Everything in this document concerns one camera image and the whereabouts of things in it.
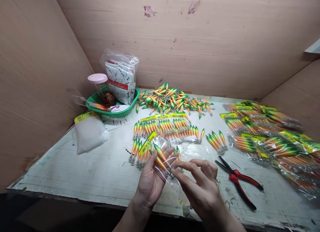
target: pliers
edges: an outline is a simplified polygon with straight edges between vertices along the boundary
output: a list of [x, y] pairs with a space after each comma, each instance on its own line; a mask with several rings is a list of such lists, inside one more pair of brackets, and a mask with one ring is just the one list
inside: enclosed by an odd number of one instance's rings
[[256, 182], [254, 179], [241, 174], [238, 170], [233, 170], [231, 169], [231, 167], [228, 165], [227, 162], [225, 162], [224, 159], [222, 159], [221, 156], [219, 156], [220, 160], [224, 163], [221, 164], [219, 161], [215, 160], [215, 162], [222, 168], [224, 169], [226, 172], [229, 173], [229, 179], [235, 184], [238, 193], [240, 194], [241, 198], [244, 200], [244, 202], [253, 210], [256, 210], [257, 207], [249, 200], [249, 198], [247, 197], [247, 195], [245, 194], [245, 192], [243, 191], [238, 178], [241, 180], [244, 180], [246, 182], [249, 182], [250, 184], [254, 185], [255, 187], [257, 187], [259, 190], [263, 190], [262, 185], [260, 185], [258, 182]]

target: finger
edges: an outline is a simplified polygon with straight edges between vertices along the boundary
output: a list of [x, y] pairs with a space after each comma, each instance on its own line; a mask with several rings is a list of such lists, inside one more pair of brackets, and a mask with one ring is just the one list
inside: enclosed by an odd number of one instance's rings
[[179, 166], [179, 153], [176, 152], [174, 153], [172, 156], [170, 156], [168, 159], [167, 159], [167, 162], [173, 167], [173, 168], [177, 168]]
[[187, 193], [189, 193], [189, 195], [193, 195], [193, 197], [195, 197], [199, 193], [199, 190], [201, 188], [195, 182], [193, 182], [188, 176], [182, 174], [177, 169], [171, 169], [171, 172], [180, 182], [181, 187], [184, 187]]
[[180, 168], [190, 171], [195, 180], [197, 181], [197, 184], [204, 185], [207, 182], [208, 178], [204, 175], [204, 173], [199, 169], [199, 167], [195, 163], [180, 161], [178, 165]]
[[213, 163], [211, 163], [208, 160], [200, 160], [200, 159], [192, 159], [190, 162], [195, 163], [198, 167], [201, 168], [201, 171], [206, 175], [206, 177], [211, 180], [211, 181], [215, 181], [216, 177], [217, 177], [217, 173], [214, 173], [214, 171], [216, 172], [218, 169], [215, 169], [215, 165]]
[[157, 152], [153, 152], [152, 155], [150, 155], [146, 165], [144, 166], [144, 169], [152, 169], [154, 161], [157, 159]]
[[184, 186], [184, 185], [181, 185], [181, 188], [182, 188], [183, 192], [186, 194], [186, 196], [187, 196], [187, 198], [188, 198], [191, 206], [192, 206], [193, 208], [198, 207], [197, 200], [195, 199], [195, 197], [193, 196], [193, 194], [189, 191], [189, 189], [188, 189], [186, 186]]
[[164, 157], [168, 158], [172, 152], [174, 152], [174, 147], [170, 147], [165, 153], [164, 153]]

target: wrist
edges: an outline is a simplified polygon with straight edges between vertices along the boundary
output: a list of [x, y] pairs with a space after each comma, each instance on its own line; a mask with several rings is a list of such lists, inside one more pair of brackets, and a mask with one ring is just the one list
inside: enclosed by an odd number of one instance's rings
[[139, 196], [138, 192], [135, 193], [131, 202], [135, 210], [139, 211], [139, 213], [150, 215], [153, 210], [153, 205], [142, 199], [142, 197]]

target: pile of lures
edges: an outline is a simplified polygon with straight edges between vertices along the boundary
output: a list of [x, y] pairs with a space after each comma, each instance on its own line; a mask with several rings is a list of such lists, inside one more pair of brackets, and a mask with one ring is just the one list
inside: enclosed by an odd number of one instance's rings
[[210, 105], [213, 103], [208, 102], [208, 99], [201, 101], [200, 98], [190, 97], [185, 94], [179, 88], [168, 88], [168, 81], [165, 82], [157, 90], [151, 90], [149, 92], [144, 91], [139, 97], [136, 106], [136, 112], [139, 112], [139, 106], [144, 106], [142, 109], [153, 108], [151, 115], [156, 110], [162, 113], [177, 113], [183, 112], [183, 110], [197, 111], [199, 113], [199, 119], [201, 116], [205, 116], [205, 112], [208, 112], [212, 116]]
[[308, 153], [279, 134], [258, 141], [230, 135], [228, 140], [230, 146], [247, 153], [253, 161], [277, 168], [308, 199], [320, 197], [320, 143], [303, 141], [314, 148]]
[[224, 135], [221, 131], [219, 131], [219, 135], [220, 135], [220, 138], [221, 138], [223, 144], [221, 143], [219, 137], [216, 135], [216, 133], [214, 131], [212, 131], [211, 134], [206, 135], [206, 137], [207, 137], [207, 141], [212, 145], [212, 147], [216, 150], [216, 152], [219, 155], [224, 155], [226, 153], [226, 151], [228, 150], [228, 147], [226, 145]]
[[225, 104], [223, 107], [237, 117], [226, 119], [227, 125], [235, 135], [241, 135], [242, 132], [276, 136], [283, 130], [292, 133], [302, 132], [303, 128], [298, 120], [291, 118], [281, 112], [273, 110], [264, 110], [255, 102], [246, 102], [252, 109], [238, 109], [237, 104]]
[[147, 138], [152, 132], [159, 133], [162, 138], [170, 143], [181, 144], [183, 142], [201, 144], [204, 135], [204, 129], [199, 137], [198, 127], [188, 125], [184, 118], [173, 119], [173, 124], [169, 119], [140, 122], [134, 124], [132, 140]]

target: wooden partition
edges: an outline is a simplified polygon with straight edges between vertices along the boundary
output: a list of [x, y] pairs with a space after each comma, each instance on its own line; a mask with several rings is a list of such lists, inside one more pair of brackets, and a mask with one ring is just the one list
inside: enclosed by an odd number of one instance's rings
[[95, 72], [105, 48], [133, 53], [141, 87], [262, 99], [314, 60], [303, 51], [319, 39], [320, 0], [58, 2]]
[[92, 67], [56, 0], [0, 0], [0, 191], [84, 109]]
[[314, 61], [267, 95], [262, 104], [297, 118], [305, 133], [320, 141], [320, 60]]

